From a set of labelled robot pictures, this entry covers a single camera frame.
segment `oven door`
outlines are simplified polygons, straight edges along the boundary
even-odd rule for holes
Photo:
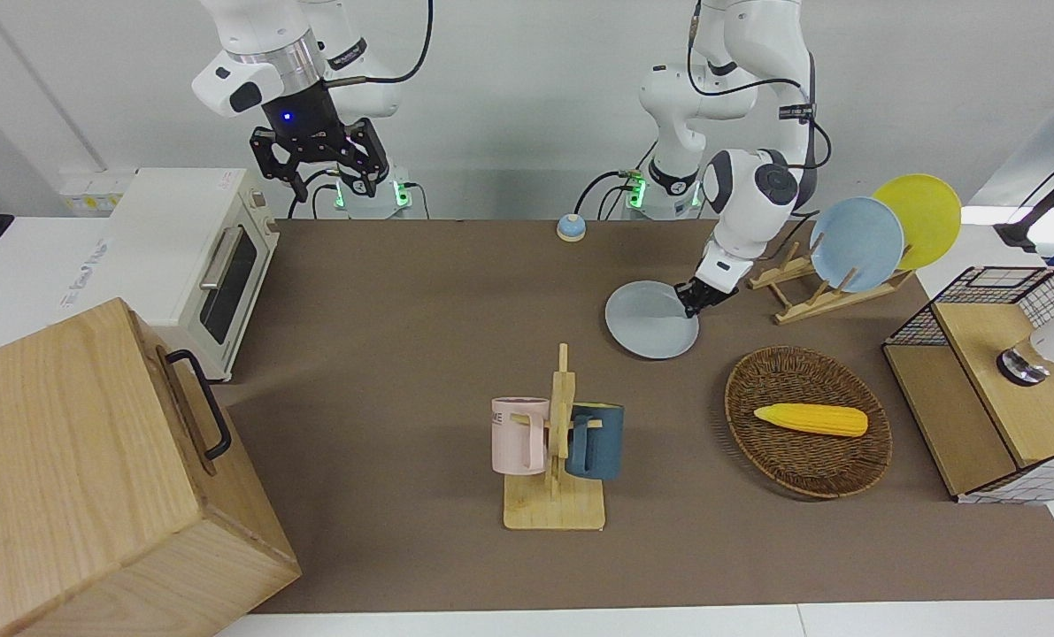
[[[229,218],[232,221],[220,231],[212,258],[199,279],[195,313],[188,320],[198,347],[218,360],[223,373],[215,375],[223,378],[231,372],[243,327],[251,317],[251,308],[271,259],[268,243],[242,205]]]

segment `oven door handle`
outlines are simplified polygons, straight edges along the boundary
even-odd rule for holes
[[[232,256],[235,256],[235,249],[239,247],[242,238],[242,226],[226,228],[219,234],[219,243],[212,253],[212,262],[208,263],[208,269],[200,278],[201,290],[219,290],[219,286],[223,286],[223,278],[228,276],[228,266],[231,266]]]

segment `wooden mug stand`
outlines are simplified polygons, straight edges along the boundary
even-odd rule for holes
[[[785,326],[786,323],[800,322],[802,318],[809,318],[812,315],[824,314],[826,311],[838,310],[841,307],[877,298],[880,295],[895,293],[913,275],[912,270],[897,270],[892,273],[891,277],[887,277],[886,282],[883,282],[874,289],[865,290],[862,293],[846,293],[846,291],[842,290],[858,275],[858,269],[855,267],[853,270],[850,270],[845,278],[842,278],[841,285],[837,288],[832,288],[829,283],[822,282],[818,286],[818,289],[814,291],[814,294],[809,295],[809,298],[806,298],[802,303],[790,303],[786,295],[782,293],[782,290],[779,289],[778,283],[793,282],[795,278],[808,277],[811,274],[817,275],[814,271],[814,263],[811,262],[809,257],[814,256],[814,252],[821,246],[822,238],[825,238],[825,233],[818,234],[817,240],[814,242],[813,246],[809,246],[809,252],[805,256],[799,256],[798,258],[794,258],[794,255],[798,252],[799,243],[794,242],[794,245],[786,252],[786,256],[782,257],[780,266],[764,270],[757,277],[747,281],[749,289],[769,288],[769,291],[775,294],[778,302],[782,303],[782,311],[778,311],[775,314],[775,323],[779,324],[779,326]],[[906,246],[903,249],[903,254],[907,254],[910,247]]]
[[[570,414],[574,407],[574,372],[568,370],[570,348],[559,346],[559,370],[550,392],[547,464],[542,475],[503,476],[503,525],[511,530],[601,530],[604,528],[604,489],[600,480],[567,475],[570,457]],[[601,420],[590,420],[601,427]]]

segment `yellow corn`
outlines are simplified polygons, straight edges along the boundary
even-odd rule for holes
[[[778,403],[758,407],[754,414],[788,430],[856,438],[870,430],[870,417],[861,409],[834,404]]]

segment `mug handle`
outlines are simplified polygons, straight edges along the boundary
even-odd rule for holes
[[[526,452],[527,468],[530,470],[542,469],[544,466],[544,441],[543,441],[543,430],[546,428],[546,424],[543,423],[543,416],[539,414],[524,414],[530,419],[530,439],[527,444],[529,447]]]
[[[588,467],[588,425],[590,417],[586,414],[574,416],[574,427],[572,427],[572,444],[570,445],[570,463],[580,472],[587,472]]]

